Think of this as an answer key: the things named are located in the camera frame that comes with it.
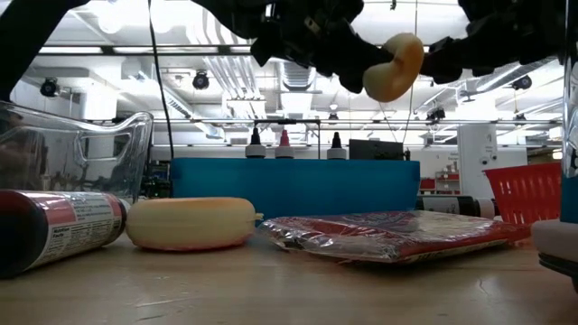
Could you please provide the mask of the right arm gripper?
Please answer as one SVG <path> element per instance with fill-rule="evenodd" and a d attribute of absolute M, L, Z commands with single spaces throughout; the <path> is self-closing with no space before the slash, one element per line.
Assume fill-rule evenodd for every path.
<path fill-rule="evenodd" d="M 564 57 L 564 0 L 458 0 L 469 24 L 467 36 L 429 45 L 420 74 L 436 84 L 459 79 L 464 70 L 482 76 L 518 62 Z"/>

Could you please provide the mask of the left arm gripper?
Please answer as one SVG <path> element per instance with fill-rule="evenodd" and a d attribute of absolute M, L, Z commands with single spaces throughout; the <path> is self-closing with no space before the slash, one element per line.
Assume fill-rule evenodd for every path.
<path fill-rule="evenodd" d="M 351 23 L 363 0 L 193 0 L 237 37 L 250 40 L 259 65 L 269 59 L 339 75 L 349 92 L 364 89 L 363 73 L 394 56 L 364 41 Z"/>

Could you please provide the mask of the silver small bottle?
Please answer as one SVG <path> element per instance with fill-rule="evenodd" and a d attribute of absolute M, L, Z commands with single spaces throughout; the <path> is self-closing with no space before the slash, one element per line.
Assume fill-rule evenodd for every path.
<path fill-rule="evenodd" d="M 494 199 L 465 195 L 418 195 L 415 209 L 490 219 L 499 216 Z"/>

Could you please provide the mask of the red plastic basket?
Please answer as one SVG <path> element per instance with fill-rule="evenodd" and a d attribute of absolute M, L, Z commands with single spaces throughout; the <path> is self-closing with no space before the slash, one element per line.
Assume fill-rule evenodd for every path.
<path fill-rule="evenodd" d="M 560 217 L 559 162 L 489 169 L 484 173 L 503 221 L 533 224 Z"/>

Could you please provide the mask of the orange frosted toy donut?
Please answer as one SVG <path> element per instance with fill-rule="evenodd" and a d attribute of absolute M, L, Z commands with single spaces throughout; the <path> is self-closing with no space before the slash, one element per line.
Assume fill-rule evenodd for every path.
<path fill-rule="evenodd" d="M 221 249 L 244 244 L 262 218 L 241 198 L 143 200 L 128 211 L 126 233 L 135 246 L 145 249 Z"/>

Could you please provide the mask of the black monitor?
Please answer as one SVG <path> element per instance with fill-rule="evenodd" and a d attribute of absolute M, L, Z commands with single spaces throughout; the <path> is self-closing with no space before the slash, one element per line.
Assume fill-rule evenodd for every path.
<path fill-rule="evenodd" d="M 405 153 L 401 143 L 350 139 L 349 158 L 351 160 L 403 161 Z"/>

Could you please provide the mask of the white pillar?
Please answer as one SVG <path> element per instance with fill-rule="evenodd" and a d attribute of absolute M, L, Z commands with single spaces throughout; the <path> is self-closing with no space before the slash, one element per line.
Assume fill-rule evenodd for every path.
<path fill-rule="evenodd" d="M 485 171 L 527 165 L 526 147 L 498 145 L 493 124 L 460 125 L 457 130 L 461 193 L 474 198 L 493 198 Z"/>

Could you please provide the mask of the red shelf unit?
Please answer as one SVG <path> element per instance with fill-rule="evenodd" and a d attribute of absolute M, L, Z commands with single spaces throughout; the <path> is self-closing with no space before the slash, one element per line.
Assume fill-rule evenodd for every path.
<path fill-rule="evenodd" d="M 421 194 L 458 195 L 461 193 L 460 174 L 458 172 L 436 172 L 433 177 L 422 178 Z"/>

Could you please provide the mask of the teal plastic bin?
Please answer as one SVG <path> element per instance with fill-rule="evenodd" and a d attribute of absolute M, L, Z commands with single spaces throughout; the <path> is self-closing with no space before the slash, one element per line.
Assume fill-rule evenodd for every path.
<path fill-rule="evenodd" d="M 236 197 L 266 218 L 404 211 L 415 207 L 415 161 L 176 158 L 176 198 Z"/>

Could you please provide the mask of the red foil snack packet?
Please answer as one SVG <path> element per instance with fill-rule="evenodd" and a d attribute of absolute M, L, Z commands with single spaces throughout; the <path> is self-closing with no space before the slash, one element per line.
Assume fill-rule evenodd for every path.
<path fill-rule="evenodd" d="M 283 249 L 384 264 L 462 255 L 531 235 L 525 224 L 423 210 L 271 218 L 257 231 Z"/>

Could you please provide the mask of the grey chrome toaster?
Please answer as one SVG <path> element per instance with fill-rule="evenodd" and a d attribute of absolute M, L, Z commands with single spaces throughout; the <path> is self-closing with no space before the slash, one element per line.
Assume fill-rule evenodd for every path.
<path fill-rule="evenodd" d="M 570 277 L 578 293 L 578 0 L 565 0 L 562 149 L 560 218 L 536 222 L 532 237 L 539 263 Z"/>

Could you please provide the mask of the black overhead light beam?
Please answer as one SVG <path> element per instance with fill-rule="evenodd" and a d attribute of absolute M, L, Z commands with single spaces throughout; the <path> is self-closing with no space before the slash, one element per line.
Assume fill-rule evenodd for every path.
<path fill-rule="evenodd" d="M 44 46 L 40 49 L 44 56 L 253 56 L 256 60 L 267 61 L 271 58 L 282 60 L 297 60 L 315 64 L 315 51 L 307 54 L 297 51 L 274 51 L 272 53 L 252 51 L 247 45 L 183 45 L 183 46 Z M 490 48 L 478 49 L 480 65 L 500 65 L 518 61 L 522 64 L 531 63 L 545 58 L 554 57 L 557 51 L 546 48 Z"/>

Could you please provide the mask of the clear plastic container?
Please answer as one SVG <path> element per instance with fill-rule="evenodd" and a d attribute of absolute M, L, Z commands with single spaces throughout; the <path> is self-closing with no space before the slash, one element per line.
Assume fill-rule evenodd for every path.
<path fill-rule="evenodd" d="M 0 189 L 107 192 L 137 201 L 153 117 L 96 125 L 0 102 Z"/>

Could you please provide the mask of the silver ventilation duct with grill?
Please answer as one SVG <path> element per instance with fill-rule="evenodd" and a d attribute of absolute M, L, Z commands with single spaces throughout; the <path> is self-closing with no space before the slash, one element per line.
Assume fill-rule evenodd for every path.
<path fill-rule="evenodd" d="M 315 68 L 304 68 L 289 61 L 276 63 L 281 107 L 286 110 L 308 110 L 315 89 L 318 73 Z"/>

